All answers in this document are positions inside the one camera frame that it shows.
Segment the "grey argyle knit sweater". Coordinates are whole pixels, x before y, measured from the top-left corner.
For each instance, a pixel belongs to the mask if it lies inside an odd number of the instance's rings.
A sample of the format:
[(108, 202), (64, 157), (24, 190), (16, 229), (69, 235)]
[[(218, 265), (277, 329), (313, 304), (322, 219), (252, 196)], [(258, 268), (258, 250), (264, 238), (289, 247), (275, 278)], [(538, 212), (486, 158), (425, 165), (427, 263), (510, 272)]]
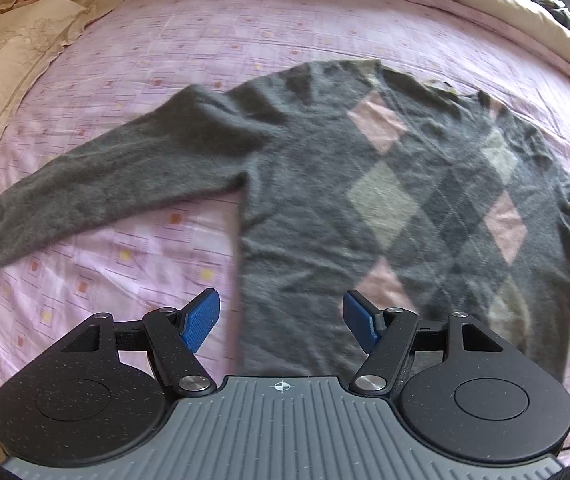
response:
[(241, 190), (237, 370), (351, 375), (351, 288), (465, 311), (555, 378), (570, 345), (570, 174), (485, 92), (377, 61), (193, 84), (0, 194), (0, 266), (71, 235)]

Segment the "pink patterned bed sheet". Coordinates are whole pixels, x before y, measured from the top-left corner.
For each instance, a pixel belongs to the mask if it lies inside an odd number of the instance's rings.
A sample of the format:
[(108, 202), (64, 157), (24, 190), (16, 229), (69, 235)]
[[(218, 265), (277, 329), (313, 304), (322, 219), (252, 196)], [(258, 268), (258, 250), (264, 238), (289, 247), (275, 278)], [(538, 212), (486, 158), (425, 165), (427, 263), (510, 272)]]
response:
[[(0, 192), (189, 84), (227, 91), (295, 65), (378, 58), (427, 84), (485, 91), (535, 124), (570, 172), (570, 64), (445, 0), (124, 0), (29, 90), (0, 139)], [(199, 351), (238, 372), (253, 328), (238, 298), (239, 195), (155, 210), (0, 269), (0, 385), (95, 310), (120, 320), (218, 289)]]

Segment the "cream pillow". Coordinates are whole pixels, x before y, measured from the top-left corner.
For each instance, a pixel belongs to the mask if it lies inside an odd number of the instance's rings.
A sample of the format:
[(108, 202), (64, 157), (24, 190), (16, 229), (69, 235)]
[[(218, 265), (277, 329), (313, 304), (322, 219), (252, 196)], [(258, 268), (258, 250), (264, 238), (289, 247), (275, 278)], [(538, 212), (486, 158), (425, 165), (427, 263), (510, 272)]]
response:
[(122, 1), (31, 0), (0, 14), (0, 136), (50, 63)]

